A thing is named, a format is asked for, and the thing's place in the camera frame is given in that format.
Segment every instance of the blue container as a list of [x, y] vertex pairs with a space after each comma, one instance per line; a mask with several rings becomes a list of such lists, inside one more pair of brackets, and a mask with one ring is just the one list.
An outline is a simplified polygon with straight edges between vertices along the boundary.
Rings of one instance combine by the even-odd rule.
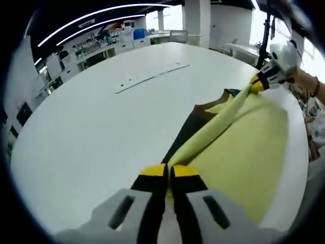
[[135, 29], [133, 31], [133, 39], [142, 39], [145, 37], [146, 30], [145, 29]]

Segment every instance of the white robotic arm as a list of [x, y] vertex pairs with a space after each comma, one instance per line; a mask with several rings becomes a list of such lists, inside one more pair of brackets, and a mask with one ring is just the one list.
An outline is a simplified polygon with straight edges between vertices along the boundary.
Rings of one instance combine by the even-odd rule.
[[294, 41], [271, 44], [271, 60], [251, 79], [251, 91], [262, 92], [269, 88], [277, 88], [279, 84], [286, 82], [287, 77], [298, 68], [297, 54]]

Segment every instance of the yellow cloth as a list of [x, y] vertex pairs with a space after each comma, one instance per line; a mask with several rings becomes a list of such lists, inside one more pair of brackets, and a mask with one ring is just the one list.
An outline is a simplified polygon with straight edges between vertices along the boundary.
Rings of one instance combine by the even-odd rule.
[[249, 88], [207, 109], [218, 115], [176, 151], [168, 166], [194, 167], [207, 187], [219, 189], [259, 223], [278, 189], [286, 152], [287, 114], [278, 104], [250, 93]]

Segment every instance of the white table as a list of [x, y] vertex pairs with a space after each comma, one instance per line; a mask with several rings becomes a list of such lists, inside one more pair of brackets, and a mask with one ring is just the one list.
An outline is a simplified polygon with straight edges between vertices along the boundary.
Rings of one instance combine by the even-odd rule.
[[[117, 84], [175, 62], [190, 67], [114, 94]], [[179, 43], [98, 63], [55, 90], [22, 128], [11, 162], [17, 188], [50, 233], [77, 228], [142, 169], [160, 163], [194, 104], [219, 98], [224, 88], [245, 87], [255, 73], [229, 56]], [[288, 111], [289, 135], [279, 189], [261, 226], [284, 231], [304, 194], [307, 136], [291, 94], [281, 87], [265, 95]]]

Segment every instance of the bracelet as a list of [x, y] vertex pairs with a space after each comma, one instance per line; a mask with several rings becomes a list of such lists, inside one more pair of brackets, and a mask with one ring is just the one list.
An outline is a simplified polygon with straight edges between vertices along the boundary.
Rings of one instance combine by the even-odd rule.
[[319, 79], [317, 78], [317, 76], [315, 76], [315, 78], [317, 79], [317, 86], [316, 86], [315, 92], [313, 94], [311, 94], [312, 98], [316, 97], [318, 94], [318, 91], [319, 91]]

